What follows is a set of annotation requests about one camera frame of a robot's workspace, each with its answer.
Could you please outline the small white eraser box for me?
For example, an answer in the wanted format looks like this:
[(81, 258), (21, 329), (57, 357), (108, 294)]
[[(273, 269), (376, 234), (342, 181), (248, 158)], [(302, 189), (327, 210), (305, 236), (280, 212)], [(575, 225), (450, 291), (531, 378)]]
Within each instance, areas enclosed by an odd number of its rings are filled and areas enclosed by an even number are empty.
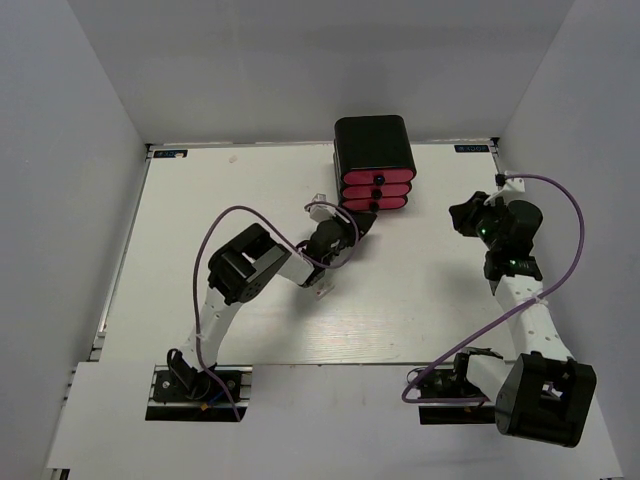
[(318, 300), (322, 299), (323, 297), (328, 295), (334, 288), (335, 285), (330, 281), (321, 282), (315, 287), (315, 298)]

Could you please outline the left dark table label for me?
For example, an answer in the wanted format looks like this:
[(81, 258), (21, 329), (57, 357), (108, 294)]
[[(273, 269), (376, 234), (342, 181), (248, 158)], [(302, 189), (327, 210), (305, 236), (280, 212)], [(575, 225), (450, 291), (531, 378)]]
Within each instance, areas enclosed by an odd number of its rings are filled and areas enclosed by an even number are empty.
[(153, 158), (161, 159), (186, 158), (187, 155), (187, 149), (155, 150), (153, 152)]

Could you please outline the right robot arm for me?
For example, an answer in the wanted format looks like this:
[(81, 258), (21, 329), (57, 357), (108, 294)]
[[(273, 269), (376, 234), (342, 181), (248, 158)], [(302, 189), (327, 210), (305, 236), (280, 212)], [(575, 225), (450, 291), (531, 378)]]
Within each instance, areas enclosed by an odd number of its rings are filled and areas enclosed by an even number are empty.
[(466, 399), (484, 394), (503, 435), (577, 446), (597, 378), (564, 345), (543, 302), (542, 274), (532, 254), (541, 210), (524, 200), (476, 192), (449, 213), (458, 233), (480, 239), (487, 248), (484, 275), (509, 316), (517, 353), (508, 364), (488, 350), (463, 350), (451, 374), (453, 390)]

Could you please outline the black drawer cabinet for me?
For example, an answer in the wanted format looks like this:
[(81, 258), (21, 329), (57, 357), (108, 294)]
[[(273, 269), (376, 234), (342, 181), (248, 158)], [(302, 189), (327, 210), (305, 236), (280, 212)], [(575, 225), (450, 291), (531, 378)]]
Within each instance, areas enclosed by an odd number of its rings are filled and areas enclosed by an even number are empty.
[(333, 163), (340, 190), (352, 170), (411, 169), (417, 173), (404, 119), (399, 115), (343, 117), (334, 124)]

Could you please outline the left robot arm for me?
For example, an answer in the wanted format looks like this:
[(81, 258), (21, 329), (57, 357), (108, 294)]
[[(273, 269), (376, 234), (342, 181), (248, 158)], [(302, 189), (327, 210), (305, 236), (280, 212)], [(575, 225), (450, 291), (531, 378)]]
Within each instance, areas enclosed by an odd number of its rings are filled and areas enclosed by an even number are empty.
[(223, 339), (241, 306), (276, 276), (323, 295), (328, 290), (326, 272), (344, 266), (346, 262), (338, 260), (342, 252), (351, 253), (377, 219), (374, 212), (351, 211), (324, 200), (314, 200), (305, 209), (317, 227), (298, 245), (263, 220), (215, 251), (207, 263), (203, 302), (198, 300), (198, 278), (206, 245), (200, 246), (192, 274), (194, 327), (183, 346), (167, 354), (171, 377), (188, 399), (200, 400), (215, 390), (228, 390), (215, 367)]

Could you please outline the right dark table label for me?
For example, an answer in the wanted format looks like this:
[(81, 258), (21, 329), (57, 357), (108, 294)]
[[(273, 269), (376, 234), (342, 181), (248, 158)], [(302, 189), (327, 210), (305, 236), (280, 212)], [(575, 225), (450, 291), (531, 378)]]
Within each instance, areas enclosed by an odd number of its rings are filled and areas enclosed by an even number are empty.
[(457, 153), (489, 153), (488, 145), (480, 144), (456, 144), (454, 149)]

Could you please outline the pink top drawer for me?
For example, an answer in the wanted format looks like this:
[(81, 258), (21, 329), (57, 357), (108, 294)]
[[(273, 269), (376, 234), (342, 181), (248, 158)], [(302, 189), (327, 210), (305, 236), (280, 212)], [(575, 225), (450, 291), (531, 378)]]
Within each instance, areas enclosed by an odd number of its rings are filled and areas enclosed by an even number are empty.
[(345, 185), (375, 185), (382, 186), (386, 184), (408, 183), (413, 180), (416, 172), (411, 169), (392, 168), (392, 169), (361, 169), (352, 170), (342, 176), (342, 182)]

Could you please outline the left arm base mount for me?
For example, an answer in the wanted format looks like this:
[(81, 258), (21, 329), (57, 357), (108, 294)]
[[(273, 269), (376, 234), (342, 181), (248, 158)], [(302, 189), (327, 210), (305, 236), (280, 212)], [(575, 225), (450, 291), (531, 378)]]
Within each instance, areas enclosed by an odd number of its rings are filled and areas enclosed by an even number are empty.
[(223, 366), (215, 369), (232, 396), (237, 418), (222, 387), (210, 376), (198, 380), (195, 392), (177, 379), (166, 365), (156, 366), (146, 407), (146, 421), (235, 423), (249, 406), (252, 368)]

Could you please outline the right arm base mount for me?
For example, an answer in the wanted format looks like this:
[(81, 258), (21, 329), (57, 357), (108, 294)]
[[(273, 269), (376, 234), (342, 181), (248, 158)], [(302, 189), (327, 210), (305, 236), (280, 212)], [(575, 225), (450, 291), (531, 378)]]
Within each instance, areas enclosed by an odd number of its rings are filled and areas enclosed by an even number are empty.
[(467, 347), (456, 353), (449, 367), (436, 367), (416, 383), (421, 425), (489, 425), (495, 423), (493, 402), (467, 378), (472, 356), (503, 360), (490, 348)]

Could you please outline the dark table label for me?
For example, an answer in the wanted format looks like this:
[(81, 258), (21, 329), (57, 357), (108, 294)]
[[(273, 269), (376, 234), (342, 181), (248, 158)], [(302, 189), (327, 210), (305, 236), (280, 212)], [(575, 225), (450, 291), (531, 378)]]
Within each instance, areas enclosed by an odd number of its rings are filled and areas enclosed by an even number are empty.
[(187, 149), (155, 150), (153, 152), (153, 158), (161, 159), (186, 158), (187, 155)]
[(480, 144), (456, 144), (454, 149), (457, 153), (489, 153), (488, 145)]

